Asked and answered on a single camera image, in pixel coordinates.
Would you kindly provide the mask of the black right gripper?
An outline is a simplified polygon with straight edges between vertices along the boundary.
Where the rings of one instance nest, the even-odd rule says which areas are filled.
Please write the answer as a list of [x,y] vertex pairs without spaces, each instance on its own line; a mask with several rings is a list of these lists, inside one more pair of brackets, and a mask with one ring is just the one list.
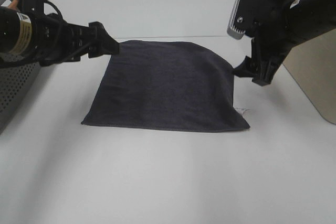
[[237,77],[252,77],[255,84],[266,86],[271,84],[289,52],[284,43],[287,23],[283,20],[266,23],[254,21],[253,29],[251,58],[246,56],[232,73]]

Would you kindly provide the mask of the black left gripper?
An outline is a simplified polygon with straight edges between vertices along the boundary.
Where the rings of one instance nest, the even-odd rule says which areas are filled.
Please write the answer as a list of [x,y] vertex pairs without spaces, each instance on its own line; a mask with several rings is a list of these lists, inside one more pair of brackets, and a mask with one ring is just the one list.
[[40,66],[77,62],[87,53],[89,58],[96,58],[120,52],[119,43],[100,22],[91,22],[89,27],[70,24],[55,13],[48,14],[43,22],[47,34],[39,47]]

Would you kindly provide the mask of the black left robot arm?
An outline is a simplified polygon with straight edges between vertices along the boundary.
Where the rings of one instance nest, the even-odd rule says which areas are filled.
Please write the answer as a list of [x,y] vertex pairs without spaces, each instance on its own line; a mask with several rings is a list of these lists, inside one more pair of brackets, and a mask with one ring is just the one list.
[[37,16],[1,8],[2,69],[33,63],[47,67],[119,52],[119,43],[100,22],[80,26],[66,22],[60,13]]

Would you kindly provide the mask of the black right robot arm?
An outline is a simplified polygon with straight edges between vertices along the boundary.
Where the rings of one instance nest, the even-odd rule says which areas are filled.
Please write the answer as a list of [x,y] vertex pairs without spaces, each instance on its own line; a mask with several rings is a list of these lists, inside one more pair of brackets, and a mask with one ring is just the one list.
[[335,29],[335,0],[235,0],[227,33],[251,38],[251,56],[233,70],[271,84],[292,48]]

